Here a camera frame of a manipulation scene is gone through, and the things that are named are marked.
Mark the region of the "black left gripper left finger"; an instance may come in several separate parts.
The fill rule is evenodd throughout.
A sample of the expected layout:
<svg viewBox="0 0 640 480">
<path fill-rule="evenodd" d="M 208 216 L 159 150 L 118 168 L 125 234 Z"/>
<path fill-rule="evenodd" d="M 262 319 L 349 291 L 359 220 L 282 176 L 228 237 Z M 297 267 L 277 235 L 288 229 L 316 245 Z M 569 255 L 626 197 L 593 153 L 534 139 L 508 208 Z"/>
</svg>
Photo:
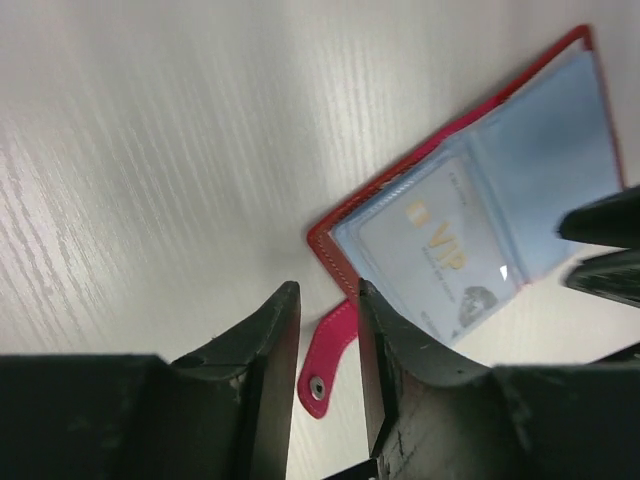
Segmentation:
<svg viewBox="0 0 640 480">
<path fill-rule="evenodd" d="M 282 479 L 300 288 L 167 362 L 156 355 L 7 355 L 5 479 Z"/>
</svg>

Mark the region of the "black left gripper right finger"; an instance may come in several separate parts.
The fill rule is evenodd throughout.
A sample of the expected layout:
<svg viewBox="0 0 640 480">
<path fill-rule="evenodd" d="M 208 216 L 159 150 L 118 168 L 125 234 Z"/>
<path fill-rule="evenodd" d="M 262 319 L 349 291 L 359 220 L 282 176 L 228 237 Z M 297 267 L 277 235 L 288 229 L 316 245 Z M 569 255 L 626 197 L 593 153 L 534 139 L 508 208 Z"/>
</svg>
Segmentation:
<svg viewBox="0 0 640 480">
<path fill-rule="evenodd" d="M 487 367 L 358 294 L 369 454 L 380 479 L 635 479 L 639 349 Z"/>
</svg>

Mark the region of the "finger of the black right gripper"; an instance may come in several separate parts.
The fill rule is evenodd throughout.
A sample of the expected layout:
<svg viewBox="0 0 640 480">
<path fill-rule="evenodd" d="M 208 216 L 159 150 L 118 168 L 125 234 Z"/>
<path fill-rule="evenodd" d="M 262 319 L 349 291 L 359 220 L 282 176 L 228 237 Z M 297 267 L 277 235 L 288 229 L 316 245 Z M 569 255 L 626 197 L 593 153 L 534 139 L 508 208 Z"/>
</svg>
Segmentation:
<svg viewBox="0 0 640 480">
<path fill-rule="evenodd" d="M 564 285 L 617 303 L 638 303 L 639 250 L 624 249 L 583 259 L 565 277 Z"/>
<path fill-rule="evenodd" d="M 559 236 L 579 243 L 616 248 L 639 247 L 639 186 L 569 212 Z"/>
</svg>

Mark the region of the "white VIP card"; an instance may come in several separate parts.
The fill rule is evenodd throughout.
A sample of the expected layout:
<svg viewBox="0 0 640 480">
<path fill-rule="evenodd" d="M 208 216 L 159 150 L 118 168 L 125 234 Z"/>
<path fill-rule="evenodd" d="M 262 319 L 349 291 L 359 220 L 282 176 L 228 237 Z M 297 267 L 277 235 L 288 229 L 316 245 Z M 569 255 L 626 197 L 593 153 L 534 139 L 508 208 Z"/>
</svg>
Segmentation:
<svg viewBox="0 0 640 480">
<path fill-rule="evenodd" d="M 354 229 L 367 278 L 401 315 L 451 345 L 512 299 L 516 284 L 464 162 L 394 191 Z"/>
</svg>

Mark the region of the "red leather card holder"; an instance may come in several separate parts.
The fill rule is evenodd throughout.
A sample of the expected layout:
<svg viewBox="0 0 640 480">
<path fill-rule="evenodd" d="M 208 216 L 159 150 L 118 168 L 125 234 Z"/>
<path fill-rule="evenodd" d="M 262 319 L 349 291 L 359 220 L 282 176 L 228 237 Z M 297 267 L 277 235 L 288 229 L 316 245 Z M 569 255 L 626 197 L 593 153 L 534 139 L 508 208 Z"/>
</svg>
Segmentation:
<svg viewBox="0 0 640 480">
<path fill-rule="evenodd" d="M 504 88 L 310 227 L 310 249 L 345 294 L 318 324 L 298 379 L 299 399 L 311 416 L 326 414 L 341 356 L 358 333 L 358 283 L 369 281 L 370 270 L 355 227 L 394 191 L 452 158 L 464 162 L 484 204 L 516 284 L 513 299 L 577 251 L 575 242 L 557 235 L 562 217 L 625 185 L 592 28 L 573 28 Z"/>
</svg>

